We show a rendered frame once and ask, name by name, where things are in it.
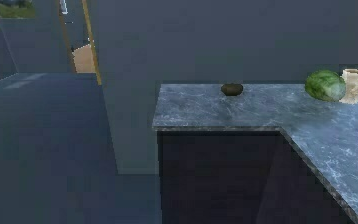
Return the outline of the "dark brown potato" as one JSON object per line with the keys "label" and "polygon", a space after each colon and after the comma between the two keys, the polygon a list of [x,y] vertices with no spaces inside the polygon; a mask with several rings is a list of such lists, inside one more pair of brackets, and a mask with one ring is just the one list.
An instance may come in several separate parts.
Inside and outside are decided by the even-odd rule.
{"label": "dark brown potato", "polygon": [[243,85],[242,84],[235,84],[235,83],[229,83],[229,84],[223,84],[221,86],[221,92],[225,96],[238,96],[243,92]]}

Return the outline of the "dark cabinet with marble worktop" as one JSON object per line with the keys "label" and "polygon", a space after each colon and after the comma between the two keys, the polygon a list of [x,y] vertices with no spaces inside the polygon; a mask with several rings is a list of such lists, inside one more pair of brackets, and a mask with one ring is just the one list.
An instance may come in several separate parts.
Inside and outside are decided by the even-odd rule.
{"label": "dark cabinet with marble worktop", "polygon": [[164,84],[161,224],[358,224],[358,104],[301,84]]}

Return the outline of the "green lettuce head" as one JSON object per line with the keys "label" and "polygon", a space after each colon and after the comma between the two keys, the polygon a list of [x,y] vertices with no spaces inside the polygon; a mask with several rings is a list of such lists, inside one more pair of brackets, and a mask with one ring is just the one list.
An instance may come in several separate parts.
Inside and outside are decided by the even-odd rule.
{"label": "green lettuce head", "polygon": [[305,91],[312,98],[327,102],[337,102],[345,96],[346,83],[334,71],[318,70],[306,78]]}

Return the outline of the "window with green view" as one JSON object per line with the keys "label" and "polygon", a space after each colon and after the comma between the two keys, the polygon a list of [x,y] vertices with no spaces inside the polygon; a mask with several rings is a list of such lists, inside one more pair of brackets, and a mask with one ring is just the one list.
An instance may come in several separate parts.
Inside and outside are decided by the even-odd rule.
{"label": "window with green view", "polygon": [[33,0],[0,0],[0,19],[33,19]]}

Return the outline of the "yellow door frame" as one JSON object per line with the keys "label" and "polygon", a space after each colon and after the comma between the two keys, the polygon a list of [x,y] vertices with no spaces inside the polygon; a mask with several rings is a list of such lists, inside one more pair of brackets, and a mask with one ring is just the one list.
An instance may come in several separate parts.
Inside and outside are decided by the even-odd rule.
{"label": "yellow door frame", "polygon": [[102,84],[92,32],[88,0],[54,0],[62,40],[66,48],[68,68],[73,73],[95,75]]}

